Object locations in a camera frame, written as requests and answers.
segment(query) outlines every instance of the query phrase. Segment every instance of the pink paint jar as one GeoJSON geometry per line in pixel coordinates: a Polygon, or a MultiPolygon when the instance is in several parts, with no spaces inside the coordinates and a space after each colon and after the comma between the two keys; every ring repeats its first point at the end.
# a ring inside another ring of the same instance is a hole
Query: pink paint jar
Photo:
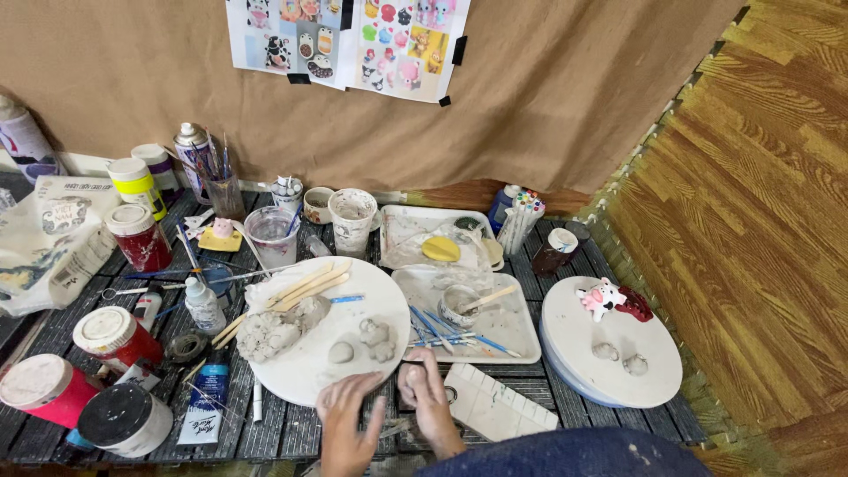
{"type": "Polygon", "coordinates": [[[139,358],[162,361],[162,345],[120,306],[104,306],[88,313],[74,327],[74,343],[117,374],[139,358]]]}
{"type": "Polygon", "coordinates": [[[9,369],[0,401],[38,418],[76,427],[86,404],[100,392],[80,369],[56,355],[35,355],[9,369]]]}
{"type": "Polygon", "coordinates": [[[153,213],[139,204],[115,207],[106,215],[106,227],[137,272],[158,272],[173,260],[162,227],[153,213]]]}

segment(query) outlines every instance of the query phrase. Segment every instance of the small ceramic cup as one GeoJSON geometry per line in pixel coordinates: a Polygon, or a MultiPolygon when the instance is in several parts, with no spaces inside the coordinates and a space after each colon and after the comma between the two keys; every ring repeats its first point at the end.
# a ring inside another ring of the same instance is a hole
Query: small ceramic cup
{"type": "Polygon", "coordinates": [[[465,285],[449,286],[442,293],[441,300],[438,301],[438,315],[448,323],[460,328],[469,329],[474,326],[474,323],[480,317],[480,311],[475,308],[461,315],[456,309],[459,306],[467,305],[479,299],[480,295],[465,285]]]}
{"type": "Polygon", "coordinates": [[[332,222],[330,215],[331,188],[311,188],[304,194],[304,216],[306,220],[318,225],[332,222]]]}

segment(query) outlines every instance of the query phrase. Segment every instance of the brown paper backdrop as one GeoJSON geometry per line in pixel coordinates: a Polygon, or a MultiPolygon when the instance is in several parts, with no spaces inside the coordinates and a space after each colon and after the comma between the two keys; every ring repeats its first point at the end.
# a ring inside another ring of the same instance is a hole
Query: brown paper backdrop
{"type": "Polygon", "coordinates": [[[0,3],[0,86],[70,152],[125,157],[194,121],[227,132],[246,179],[590,194],[744,2],[471,0],[440,108],[237,70],[223,0],[15,0],[0,3]]]}

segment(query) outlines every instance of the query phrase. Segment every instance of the person's hand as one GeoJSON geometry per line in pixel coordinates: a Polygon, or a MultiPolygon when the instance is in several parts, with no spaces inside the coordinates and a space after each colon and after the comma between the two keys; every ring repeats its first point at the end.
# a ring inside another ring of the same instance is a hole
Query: person's hand
{"type": "Polygon", "coordinates": [[[423,367],[409,363],[400,366],[398,389],[404,402],[416,409],[418,428],[436,453],[436,458],[443,460],[464,452],[466,445],[450,416],[436,355],[430,349],[417,347],[404,359],[424,361],[423,367]]]}
{"type": "Polygon", "coordinates": [[[321,475],[361,476],[377,449],[382,422],[386,418],[386,397],[377,397],[371,421],[364,433],[357,431],[362,399],[382,380],[382,373],[354,374],[330,384],[315,404],[324,424],[321,435],[321,475]]]}

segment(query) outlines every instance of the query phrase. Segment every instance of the small pig figurine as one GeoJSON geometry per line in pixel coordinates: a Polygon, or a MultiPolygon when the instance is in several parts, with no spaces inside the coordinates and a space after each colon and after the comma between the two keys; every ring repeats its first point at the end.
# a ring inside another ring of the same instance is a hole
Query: small pig figurine
{"type": "Polygon", "coordinates": [[[611,310],[615,305],[623,305],[628,299],[618,293],[618,288],[610,283],[610,280],[606,277],[602,278],[600,283],[591,290],[578,289],[575,293],[580,298],[580,303],[586,307],[586,311],[592,312],[592,319],[595,323],[600,323],[604,313],[611,310]]]}
{"type": "Polygon", "coordinates": [[[212,234],[218,239],[232,237],[232,221],[230,219],[215,218],[215,224],[212,226],[212,234]]]}

